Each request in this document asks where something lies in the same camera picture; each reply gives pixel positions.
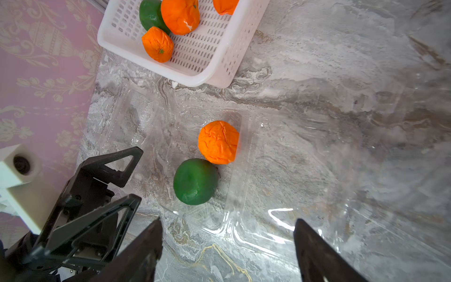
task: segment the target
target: white plastic basket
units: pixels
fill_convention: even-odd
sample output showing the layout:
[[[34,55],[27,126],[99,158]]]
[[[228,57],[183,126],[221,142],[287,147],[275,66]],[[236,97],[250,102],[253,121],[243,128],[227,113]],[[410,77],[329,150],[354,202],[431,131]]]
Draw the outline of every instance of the white plastic basket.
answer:
[[[146,32],[139,21],[141,1],[110,0],[97,34],[99,45],[183,85],[220,88],[232,82],[269,3],[240,0],[232,16],[220,16],[212,0],[199,0],[199,27],[182,36],[171,34],[172,58],[158,63],[141,41]]]

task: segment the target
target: clear plastic container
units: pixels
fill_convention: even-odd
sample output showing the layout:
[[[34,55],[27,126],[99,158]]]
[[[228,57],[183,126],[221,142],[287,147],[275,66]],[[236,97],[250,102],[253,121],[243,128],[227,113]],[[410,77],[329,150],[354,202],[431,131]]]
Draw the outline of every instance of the clear plastic container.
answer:
[[[258,115],[234,216],[237,244],[296,261],[293,231],[302,218],[322,236],[346,202],[358,156],[356,140],[338,134],[332,120]]]
[[[99,140],[102,154],[132,146],[143,149],[122,189],[141,196],[141,205],[158,202],[211,234],[294,267],[292,231],[302,218],[367,277],[380,281],[380,265],[385,265],[388,280],[404,280],[409,271],[418,272],[417,277],[434,273],[438,280],[449,273],[450,224],[443,207],[447,198],[437,196],[447,193],[443,183],[449,165],[440,148],[420,153],[435,163],[443,160],[444,166],[418,168],[412,162],[416,156],[404,156],[402,149],[393,159],[377,152],[369,155],[367,147],[375,144],[365,141],[355,127],[327,115],[312,119],[310,114],[307,119],[206,106],[205,101],[202,106],[186,103],[176,105],[174,97],[125,85]],[[188,206],[174,195],[175,170],[186,159],[203,158],[198,134],[214,120],[225,120],[240,132],[237,157],[218,166],[216,194],[205,204]],[[113,164],[121,167],[125,163]],[[409,179],[392,181],[403,170],[414,171],[405,175],[415,185]],[[367,187],[374,182],[367,177],[376,177],[382,189]],[[409,189],[402,187],[403,181]],[[380,257],[392,263],[384,264]]]
[[[180,202],[174,193],[174,175],[182,162],[191,158],[205,159],[198,148],[198,136],[202,127],[215,120],[224,120],[243,136],[247,130],[247,116],[233,109],[188,106],[180,113],[177,120],[166,157],[165,181],[161,186],[159,203],[173,213],[189,218],[191,222],[204,230],[219,234],[224,230],[230,209],[227,206],[227,196],[230,192],[234,169],[243,159],[239,149],[234,162],[216,166],[220,175],[218,188],[205,204],[189,206]]]
[[[185,106],[171,111],[165,101],[157,102],[150,95],[141,93],[125,85],[121,98],[115,105],[109,129],[99,140],[101,154],[112,153],[125,148],[138,146],[144,150],[135,174],[131,181],[147,184],[138,186],[149,191],[140,191],[145,202],[149,196],[155,197],[157,202],[167,210],[200,226],[212,234],[220,234],[225,230],[228,215],[232,210],[232,199],[229,199],[236,168],[244,160],[246,154],[241,152],[241,143],[247,134],[248,116],[243,111],[229,108],[208,108],[199,106]],[[240,132],[237,156],[228,165],[218,165],[220,175],[218,188],[213,197],[205,204],[190,206],[177,199],[173,188],[173,179],[178,166],[190,158],[204,158],[198,149],[198,136],[206,124],[224,120]],[[123,169],[127,159],[108,164],[113,169]],[[154,175],[155,166],[163,166],[163,175]]]

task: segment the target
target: floral wallpaper pattern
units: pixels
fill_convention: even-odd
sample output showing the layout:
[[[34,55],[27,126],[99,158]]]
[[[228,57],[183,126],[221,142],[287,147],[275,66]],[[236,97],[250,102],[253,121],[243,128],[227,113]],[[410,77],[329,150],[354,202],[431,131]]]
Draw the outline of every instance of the floral wallpaper pattern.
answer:
[[[0,1],[0,148],[27,145],[57,190],[75,170],[102,16],[85,0]]]

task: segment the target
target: plastic clamshell container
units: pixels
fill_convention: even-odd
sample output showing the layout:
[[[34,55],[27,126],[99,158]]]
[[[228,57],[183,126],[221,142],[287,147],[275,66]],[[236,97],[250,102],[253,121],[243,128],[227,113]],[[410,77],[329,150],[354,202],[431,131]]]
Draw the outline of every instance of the plastic clamshell container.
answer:
[[[388,279],[398,273],[399,260],[412,265],[416,275],[433,271],[442,277],[449,273],[449,223],[437,220],[438,216],[412,220],[416,202],[405,205],[402,200],[410,198],[403,194],[393,194],[399,200],[386,206],[377,204],[373,198],[377,193],[386,197],[387,189],[371,191],[363,171],[371,168],[370,176],[375,175],[382,184],[389,172],[375,174],[381,160],[368,160],[369,156],[362,154],[362,136],[339,119],[326,115],[307,119],[266,110],[249,114],[199,105],[177,105],[168,111],[173,97],[161,98],[166,101],[158,98],[157,92],[124,86],[99,139],[100,154],[132,146],[143,149],[122,189],[141,196],[141,205],[158,202],[211,234],[228,236],[241,247],[294,267],[292,232],[296,219],[302,218],[347,261],[362,266],[357,270],[363,273],[378,273],[364,268],[383,265]],[[207,203],[188,206],[174,195],[175,170],[186,159],[203,158],[198,133],[214,120],[225,120],[239,131],[238,153],[233,163],[217,166],[221,179],[216,194]],[[430,157],[446,160],[446,156]],[[126,164],[127,160],[119,160],[109,166],[123,170]],[[435,171],[443,178],[447,169]],[[422,172],[415,177],[421,181],[428,175]],[[425,183],[443,189],[440,181]],[[424,198],[426,188],[409,196]],[[392,189],[399,193],[399,186]],[[387,263],[381,263],[381,257]]]
[[[174,193],[174,176],[179,165],[191,158],[205,157],[198,148],[198,136],[202,127],[215,120],[223,120],[231,124],[243,136],[247,130],[247,116],[233,109],[212,109],[198,106],[186,107],[180,113],[167,154],[167,166],[164,170],[165,181],[161,186],[159,203],[166,209],[182,217],[190,217],[190,221],[202,226],[204,230],[219,234],[223,231],[227,220],[228,194],[234,169],[239,166],[243,155],[239,148],[235,161],[227,165],[215,165],[220,175],[218,187],[213,197],[205,204],[190,206],[177,199]]]
[[[226,88],[252,40],[269,0],[240,0],[235,12],[219,15],[212,0],[200,0],[200,24],[183,36],[170,34],[170,61],[158,63],[144,50],[141,0],[110,0],[97,33],[99,45],[183,85]]]
[[[255,132],[232,236],[243,247],[295,261],[297,218],[320,235],[335,228],[330,223],[345,201],[342,185],[353,179],[353,168],[337,162],[352,162],[347,149],[352,140],[339,139],[326,122],[269,113],[260,114],[250,128]]]
[[[173,115],[150,96],[126,86],[115,105],[110,124],[106,126],[108,129],[99,141],[100,153],[117,152],[133,146],[143,149],[144,154],[134,172],[135,176],[140,176],[138,179],[132,177],[130,181],[141,182],[139,186],[152,190],[141,191],[138,195],[155,197],[168,211],[217,235],[225,230],[229,220],[233,206],[229,195],[234,194],[232,190],[239,186],[233,182],[238,179],[233,175],[237,167],[241,167],[239,164],[246,155],[241,154],[241,142],[248,130],[248,119],[245,112],[237,109],[200,106],[186,106]],[[205,159],[198,149],[198,136],[203,126],[215,120],[224,120],[240,132],[235,161],[227,165],[215,165],[220,179],[215,194],[208,202],[196,206],[186,205],[174,193],[175,171],[187,159]],[[157,162],[162,166],[162,175],[153,175]],[[128,160],[123,159],[108,166],[123,170],[127,163]],[[156,185],[147,185],[149,178]]]

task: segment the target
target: lime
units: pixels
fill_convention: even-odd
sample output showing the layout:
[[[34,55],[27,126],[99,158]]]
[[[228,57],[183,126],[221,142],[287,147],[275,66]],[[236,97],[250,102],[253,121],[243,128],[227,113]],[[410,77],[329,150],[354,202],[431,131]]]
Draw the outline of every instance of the lime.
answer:
[[[167,34],[170,33],[161,16],[160,0],[143,0],[139,5],[139,20],[146,30],[151,27],[157,27]]]
[[[218,186],[219,173],[216,167],[203,159],[184,161],[175,172],[174,192],[187,205],[207,202]]]

